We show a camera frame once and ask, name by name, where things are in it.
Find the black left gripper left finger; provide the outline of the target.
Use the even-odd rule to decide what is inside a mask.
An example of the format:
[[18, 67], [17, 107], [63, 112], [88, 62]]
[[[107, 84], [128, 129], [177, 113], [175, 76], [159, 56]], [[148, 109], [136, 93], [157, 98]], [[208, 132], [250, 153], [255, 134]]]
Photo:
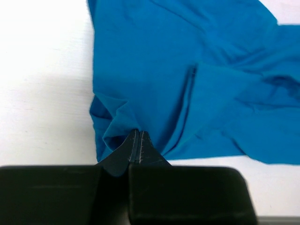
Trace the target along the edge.
[[132, 130], [121, 146], [97, 165], [113, 177], [122, 176], [131, 162], [135, 161], [137, 151], [137, 130]]

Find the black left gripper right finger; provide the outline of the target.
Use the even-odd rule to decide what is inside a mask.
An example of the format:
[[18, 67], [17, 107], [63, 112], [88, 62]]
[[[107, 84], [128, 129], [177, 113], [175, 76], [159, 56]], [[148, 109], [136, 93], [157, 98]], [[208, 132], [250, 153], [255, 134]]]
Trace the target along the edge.
[[170, 163], [155, 149], [150, 135], [146, 131], [139, 133], [135, 153], [136, 165], [171, 166]]

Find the blue t shirt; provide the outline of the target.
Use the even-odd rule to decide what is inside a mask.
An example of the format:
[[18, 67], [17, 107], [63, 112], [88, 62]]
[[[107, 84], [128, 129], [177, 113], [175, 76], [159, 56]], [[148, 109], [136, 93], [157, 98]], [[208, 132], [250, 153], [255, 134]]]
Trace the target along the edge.
[[90, 0], [97, 159], [133, 129], [168, 160], [300, 162], [300, 27], [257, 0]]

